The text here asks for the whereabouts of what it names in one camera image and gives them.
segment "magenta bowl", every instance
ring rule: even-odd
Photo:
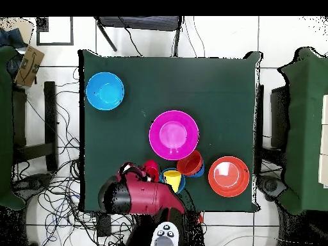
[[[181,160],[195,150],[198,127],[187,113],[170,110],[159,115],[149,130],[149,142],[154,152],[166,160]]]

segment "blue bowl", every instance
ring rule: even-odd
[[[163,173],[166,172],[167,170],[177,170],[176,168],[168,168],[168,169],[165,169],[163,172],[160,173],[160,182],[162,183],[165,183],[165,180],[164,180],[164,175]],[[186,186],[186,178],[183,174],[181,174],[181,180],[180,180],[180,185],[179,185],[179,188],[177,189],[177,193],[180,193]]]
[[[204,159],[202,158],[202,167],[199,169],[198,172],[188,177],[201,177],[204,174],[204,171],[205,171],[205,163],[204,163]]]
[[[124,86],[110,72],[99,72],[92,76],[86,86],[86,98],[98,110],[112,110],[123,100]]]

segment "white controller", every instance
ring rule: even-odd
[[[178,246],[179,231],[172,222],[162,222],[152,234],[151,246]]]

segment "floor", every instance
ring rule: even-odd
[[[27,18],[35,26],[35,18]],[[199,17],[193,21],[192,16],[186,17],[179,41],[179,57],[193,58],[204,56],[201,40],[206,50],[206,57],[243,58],[249,51],[261,51],[264,58],[261,62],[260,83],[265,86],[263,145],[270,146],[271,118],[270,118],[270,91],[284,85],[284,79],[276,70],[289,63],[296,49],[302,46],[314,47],[320,54],[328,51],[328,22],[321,17]],[[37,84],[27,88],[28,101],[34,109],[44,116],[44,81],[55,81],[58,104],[63,106],[70,115],[69,132],[79,138],[79,96],[78,84],[75,84],[78,73],[78,49],[89,49],[101,56],[136,56],[128,33],[124,29],[107,28],[106,32],[117,46],[115,53],[95,25],[93,17],[74,17],[73,35],[74,45],[40,45],[37,46],[37,33],[33,31],[31,45],[45,53],[42,65],[37,74]],[[138,50],[144,56],[170,56],[174,33],[164,31],[148,31],[131,29],[133,40]],[[49,32],[40,33],[41,43],[70,42],[70,17],[50,17]],[[67,120],[68,115],[58,107],[58,111]],[[27,103],[27,144],[44,142],[44,122]],[[65,136],[65,122],[58,116],[58,139],[61,153],[67,143]],[[66,150],[59,155],[60,165],[70,158],[77,158],[77,149],[70,148],[69,155]],[[46,172],[45,159],[31,160],[31,166],[24,173],[27,175]],[[25,163],[19,165],[21,171]],[[263,170],[272,165],[263,166]],[[57,181],[69,175],[69,168],[63,167],[58,173]],[[50,195],[52,201],[59,198]],[[261,210],[256,213],[210,213],[204,214],[204,232],[206,246],[275,246],[279,232],[279,219],[274,203],[267,202],[261,192],[256,193],[256,202]],[[54,203],[58,208],[60,202]],[[53,228],[54,222],[50,211],[53,210],[46,195],[33,197],[28,208],[27,230],[32,241],[42,244],[47,238],[46,227]],[[113,230],[119,230],[120,224],[128,220],[120,218],[113,222]],[[46,246],[63,246],[72,232],[71,226],[61,225],[56,230],[55,237]],[[77,229],[71,233],[69,242],[65,246],[95,246],[84,229]]]

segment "blue cup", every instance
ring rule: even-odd
[[[204,171],[205,171],[205,163],[204,163],[204,159],[202,158],[202,167],[199,169],[198,172],[188,177],[201,177],[204,174]]]
[[[163,170],[160,174],[160,182],[161,183],[165,183],[163,173],[168,171],[168,170],[177,170],[177,169],[176,168],[168,168],[168,169]],[[181,180],[180,180],[179,188],[177,189],[176,194],[181,193],[181,191],[185,188],[185,186],[186,186],[186,178],[183,174],[181,174]]]

